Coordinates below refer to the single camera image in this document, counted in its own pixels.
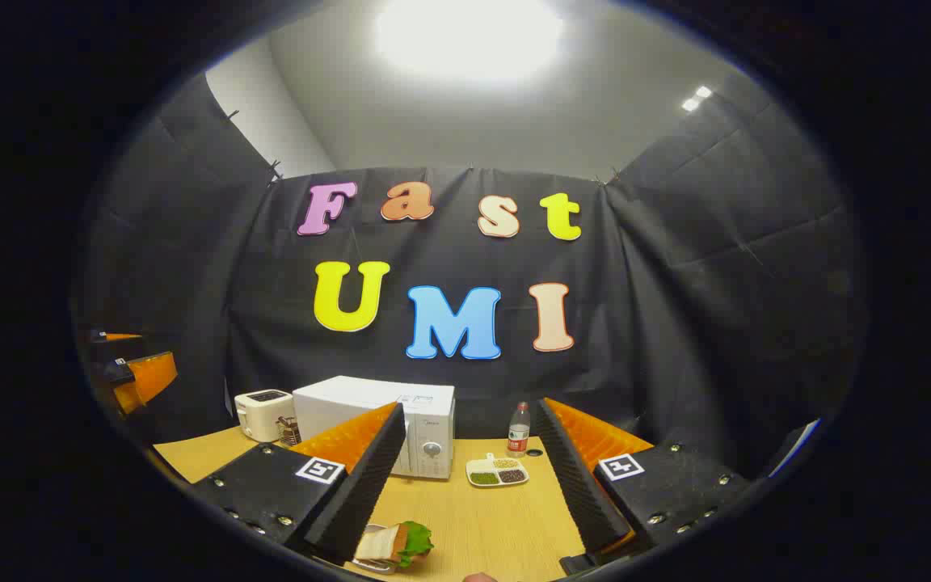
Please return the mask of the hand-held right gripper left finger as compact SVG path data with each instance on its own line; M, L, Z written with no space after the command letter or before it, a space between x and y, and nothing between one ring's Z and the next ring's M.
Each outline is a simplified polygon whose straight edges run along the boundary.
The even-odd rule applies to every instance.
M258 538L335 563L351 560L398 460L402 403L370 410L302 442L257 445L191 485Z

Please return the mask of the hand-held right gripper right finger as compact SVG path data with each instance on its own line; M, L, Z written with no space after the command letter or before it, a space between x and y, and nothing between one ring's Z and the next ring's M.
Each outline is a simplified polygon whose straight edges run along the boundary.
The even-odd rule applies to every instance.
M686 538L751 486L690 446L651 445L550 398L533 402L533 430L591 559Z

